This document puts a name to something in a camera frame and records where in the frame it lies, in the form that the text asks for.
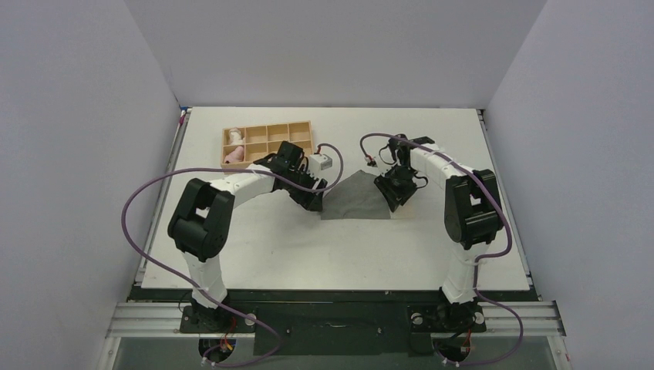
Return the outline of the grey beige underwear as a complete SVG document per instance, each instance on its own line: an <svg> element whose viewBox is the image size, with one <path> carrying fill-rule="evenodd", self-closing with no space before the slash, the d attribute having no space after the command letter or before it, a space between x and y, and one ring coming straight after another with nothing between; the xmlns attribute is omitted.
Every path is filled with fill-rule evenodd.
<svg viewBox="0 0 654 370"><path fill-rule="evenodd" d="M364 171L341 180L323 197L322 221L413 219L411 206L391 212L384 196L373 183L375 176Z"/></svg>

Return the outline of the wooden compartment tray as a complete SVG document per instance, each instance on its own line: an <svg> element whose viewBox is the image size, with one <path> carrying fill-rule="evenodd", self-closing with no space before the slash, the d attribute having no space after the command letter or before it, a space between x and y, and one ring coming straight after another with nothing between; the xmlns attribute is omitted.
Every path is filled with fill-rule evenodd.
<svg viewBox="0 0 654 370"><path fill-rule="evenodd" d="M230 129L238 128L244 135L244 161L235 164L223 163L226 154L237 145L228 145L227 134ZM269 153L276 153L282 141L300 146L305 156L314 153L312 124L310 121L275 123L263 126L245 126L223 129L220 149L220 164L223 168L245 168Z"/></svg>

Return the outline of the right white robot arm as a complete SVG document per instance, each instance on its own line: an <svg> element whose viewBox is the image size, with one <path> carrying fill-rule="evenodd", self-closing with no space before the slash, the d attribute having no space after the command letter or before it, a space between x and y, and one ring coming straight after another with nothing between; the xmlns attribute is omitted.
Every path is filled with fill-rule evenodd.
<svg viewBox="0 0 654 370"><path fill-rule="evenodd" d="M439 290L443 302L434 310L437 323L448 330L480 324L475 291L480 265L477 257L487 252L504 227L494 172L456 163L427 136L414 140L403 134L391 136L386 148L391 161L377 156L369 165L379 168L374 184L391 211L418 191L417 179L434 183L443 191L443 223L453 245L447 276Z"/></svg>

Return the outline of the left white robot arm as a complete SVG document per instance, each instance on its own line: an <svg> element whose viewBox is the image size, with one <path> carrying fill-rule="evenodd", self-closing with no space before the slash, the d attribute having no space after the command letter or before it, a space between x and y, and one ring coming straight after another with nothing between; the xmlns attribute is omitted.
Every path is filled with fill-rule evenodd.
<svg viewBox="0 0 654 370"><path fill-rule="evenodd" d="M222 277L219 254L228 241L234 209L257 196L286 191L303 209L323 209L320 174L332 167L329 156L308 155L297 144L284 141L274 153L235 169L210 182L190 180L180 197L167 228L168 236L184 256L190 279L197 283L190 303L194 318L210 331L225 329L233 314Z"/></svg>

